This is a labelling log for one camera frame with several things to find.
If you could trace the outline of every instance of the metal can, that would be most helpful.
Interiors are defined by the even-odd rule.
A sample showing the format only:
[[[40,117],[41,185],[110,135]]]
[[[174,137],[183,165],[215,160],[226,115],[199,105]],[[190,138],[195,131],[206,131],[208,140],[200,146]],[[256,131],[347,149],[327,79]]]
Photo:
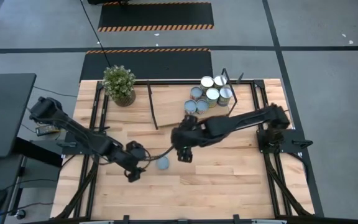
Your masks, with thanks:
[[[203,114],[208,111],[209,105],[206,100],[198,100],[197,101],[197,113]]]
[[[224,87],[227,83],[227,78],[223,75],[218,75],[214,78],[214,87],[218,90],[220,90],[222,87]]]
[[[194,100],[187,100],[185,102],[185,113],[194,114],[197,110],[197,103]]]
[[[206,95],[206,91],[214,85],[214,79],[212,77],[201,78],[200,88],[203,90],[203,96]]]
[[[219,98],[219,90],[210,88],[206,91],[206,101],[208,102],[209,108],[216,106]]]
[[[200,87],[193,87],[190,90],[190,99],[197,101],[201,98],[202,94],[203,90]]]
[[[227,106],[230,102],[231,96],[233,95],[233,92],[231,91],[229,86],[224,86],[219,91],[220,96],[218,99],[218,105],[219,106]]]

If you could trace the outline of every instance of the green plant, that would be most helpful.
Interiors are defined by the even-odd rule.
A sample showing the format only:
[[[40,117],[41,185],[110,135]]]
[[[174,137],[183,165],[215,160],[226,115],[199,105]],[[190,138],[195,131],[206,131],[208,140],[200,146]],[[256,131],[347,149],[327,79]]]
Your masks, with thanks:
[[[130,69],[115,65],[113,68],[106,68],[103,73],[103,85],[107,95],[114,100],[131,95],[136,77]]]

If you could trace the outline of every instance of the gray floor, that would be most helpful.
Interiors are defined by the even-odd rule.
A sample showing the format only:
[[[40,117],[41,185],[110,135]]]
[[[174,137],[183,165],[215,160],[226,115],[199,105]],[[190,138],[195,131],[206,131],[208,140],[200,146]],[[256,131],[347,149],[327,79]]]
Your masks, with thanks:
[[[259,45],[272,46],[262,0],[211,0],[213,30],[101,33],[107,47]],[[269,0],[282,46],[358,45],[358,0]],[[96,25],[101,6],[86,10]],[[78,0],[5,0],[0,10],[0,49],[97,47]],[[84,53],[0,54],[0,73],[34,72],[36,86],[75,95]],[[358,51],[284,52],[316,183],[327,217],[358,218]],[[280,78],[275,52],[211,52],[214,73]],[[75,99],[34,90],[30,105],[52,96],[73,114]],[[23,124],[35,124],[27,118]],[[38,139],[21,128],[20,137]],[[21,205],[51,202],[54,189],[26,189]],[[27,209],[20,222],[45,220],[50,207]],[[6,223],[20,223],[8,218]]]

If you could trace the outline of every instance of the yellow and black striped tape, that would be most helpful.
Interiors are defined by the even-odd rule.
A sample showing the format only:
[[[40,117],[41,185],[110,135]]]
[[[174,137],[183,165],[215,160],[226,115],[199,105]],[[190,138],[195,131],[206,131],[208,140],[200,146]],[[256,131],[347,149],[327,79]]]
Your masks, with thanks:
[[[117,5],[118,2],[107,2],[104,6]],[[210,2],[145,2],[145,3],[128,3],[128,5],[144,5],[144,4],[211,4]]]
[[[158,26],[119,26],[119,27],[100,27],[99,32],[124,32],[124,31],[150,31],[150,30],[201,30],[212,29],[212,24],[195,25],[158,25]]]
[[[209,49],[192,48],[192,49],[127,49],[127,50],[105,50],[107,54],[111,53],[146,53],[146,52],[192,52],[192,51],[209,51]],[[89,50],[86,54],[100,54],[102,50]]]

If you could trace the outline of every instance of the wooden table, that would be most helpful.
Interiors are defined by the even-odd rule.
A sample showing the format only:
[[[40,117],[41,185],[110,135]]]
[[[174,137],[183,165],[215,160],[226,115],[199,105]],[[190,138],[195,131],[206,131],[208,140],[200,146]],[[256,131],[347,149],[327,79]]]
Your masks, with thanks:
[[[287,102],[279,79],[265,79],[269,103],[287,110]],[[88,126],[92,111],[96,81],[82,81],[76,102],[74,119]],[[152,86],[153,94],[171,85]],[[252,94],[246,85],[234,85],[238,104],[231,116],[254,110]],[[127,108],[109,102],[106,117],[108,135],[125,145],[131,140],[143,144],[151,155],[170,147],[173,126],[155,129],[150,112],[147,86],[135,86],[137,98]],[[99,124],[101,96],[96,125]],[[142,173],[140,180],[128,183],[123,169],[115,164],[100,166],[96,183],[92,220],[161,219],[231,219],[273,218],[272,203],[263,160],[258,150],[256,127],[230,134],[222,142],[209,147],[193,148],[191,164],[178,162],[177,155],[168,155],[168,170],[158,170],[154,162]],[[304,208],[313,213],[302,163],[282,154],[287,186]],[[59,214],[78,187],[82,156],[76,156],[60,173],[51,217]],[[280,211],[284,213],[279,188]],[[81,215],[85,214],[88,193],[83,197]]]

